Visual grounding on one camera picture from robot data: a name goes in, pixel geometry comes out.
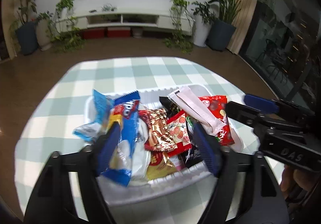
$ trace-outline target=hand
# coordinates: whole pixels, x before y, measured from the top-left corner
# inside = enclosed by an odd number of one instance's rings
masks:
[[[288,194],[295,183],[297,183],[302,189],[310,191],[318,179],[318,174],[308,173],[293,169],[292,167],[285,165],[282,172],[282,181],[280,184],[281,191],[284,198],[288,197]]]

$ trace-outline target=black snack package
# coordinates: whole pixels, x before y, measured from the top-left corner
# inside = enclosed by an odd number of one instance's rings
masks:
[[[181,155],[182,160],[185,164],[185,167],[190,168],[191,166],[203,161],[203,159],[201,157],[200,151],[197,148],[197,145],[193,141],[193,137],[192,137],[191,133],[189,132],[189,130],[187,130],[187,133],[188,133],[189,139],[191,141],[192,148],[190,148],[187,151],[182,152],[180,155]]]
[[[160,96],[159,101],[167,113],[167,118],[173,117],[180,111],[179,107],[169,100],[168,97]]]

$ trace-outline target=brown floor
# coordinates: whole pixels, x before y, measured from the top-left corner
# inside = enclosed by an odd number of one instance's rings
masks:
[[[37,51],[0,64],[0,195],[22,217],[14,186],[14,147],[32,112],[47,92],[73,65],[116,57],[175,56],[194,61],[221,75],[242,91],[274,98],[259,76],[237,55],[195,47],[182,54],[160,39],[104,38],[88,40],[71,53]]]

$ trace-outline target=green and white checkered tablecloth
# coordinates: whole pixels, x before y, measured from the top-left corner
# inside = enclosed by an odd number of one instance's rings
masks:
[[[181,58],[115,58],[82,62],[72,67],[37,107],[16,146],[15,185],[22,211],[25,212],[48,156],[53,151],[77,152],[84,146],[85,142],[72,131],[84,123],[85,101],[93,89],[101,93],[123,93],[182,84],[201,84],[212,95],[226,95],[229,101],[243,103],[244,93],[236,86],[205,67]],[[254,153],[258,141],[251,129],[231,121],[244,142],[244,153]],[[272,159],[269,163],[280,181],[283,165]],[[70,177],[78,215],[87,219],[76,175],[70,173]],[[170,195],[111,211],[117,223],[197,223],[215,181],[209,176]],[[232,203],[229,217],[234,216],[236,210],[237,199]]]

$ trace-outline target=sliding glass door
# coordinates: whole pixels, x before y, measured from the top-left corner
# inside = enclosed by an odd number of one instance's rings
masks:
[[[240,55],[281,99],[313,109],[321,8],[316,0],[267,2],[257,3]]]

